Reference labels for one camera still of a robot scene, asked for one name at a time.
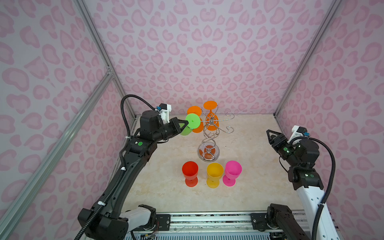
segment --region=side wall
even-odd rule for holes
[[[345,239],[384,237],[383,12],[382,1],[345,1],[277,117],[286,136],[305,126],[332,149],[328,207]],[[325,149],[316,169],[328,183]]]
[[[0,3],[0,218],[106,69],[71,0]]]
[[[125,91],[183,114],[273,113],[331,0],[85,2]]]
[[[120,95],[110,83],[10,239],[73,239],[80,210],[109,182],[125,132]]]

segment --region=heart pattern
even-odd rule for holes
[[[2,218],[106,68],[71,0],[2,1],[0,6]],[[123,141],[119,99],[111,83],[96,106],[102,111],[91,113],[10,239],[75,237],[75,216],[86,199],[96,199],[106,188],[113,167],[107,162],[115,162]],[[101,174],[96,178],[84,162],[96,157],[87,149],[100,134],[106,138],[97,150],[106,157],[98,159],[103,166],[94,170]]]
[[[383,10],[382,1],[344,1],[277,116],[286,136],[304,126],[331,148],[337,170],[328,207],[350,240],[384,235]],[[330,168],[321,148],[316,169],[325,184]]]
[[[125,91],[179,114],[199,99],[217,101],[220,113],[273,113],[331,3],[85,2]]]

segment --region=pink goblet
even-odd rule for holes
[[[223,183],[232,187],[236,183],[236,178],[238,178],[242,172],[243,168],[240,163],[236,161],[229,161],[225,165],[225,175],[223,176]]]

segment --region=beige tabletop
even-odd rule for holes
[[[185,115],[176,115],[185,119]],[[280,131],[273,115],[236,115],[220,127],[232,126],[234,132],[221,132],[215,138],[220,157],[215,161],[223,167],[228,161],[238,161],[243,172],[235,186],[223,184],[209,188],[207,166],[197,155],[203,133],[177,136],[159,144],[147,165],[134,182],[122,208],[131,210],[140,204],[156,208],[157,212],[216,212],[266,210],[271,203],[288,205],[291,210],[303,206],[292,183],[278,161],[279,155],[269,145],[266,130]],[[183,164],[194,161],[199,166],[199,182],[188,187],[181,171]]]

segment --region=pink wall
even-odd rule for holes
[[[278,121],[305,126],[336,156],[328,207],[345,239],[384,239],[383,1],[346,1]],[[331,169],[323,149],[316,169]]]
[[[106,69],[71,0],[0,6],[1,218]]]
[[[273,113],[330,2],[86,0],[126,92],[173,113]]]
[[[124,132],[120,95],[110,83],[10,239],[73,239],[80,210],[107,186]]]

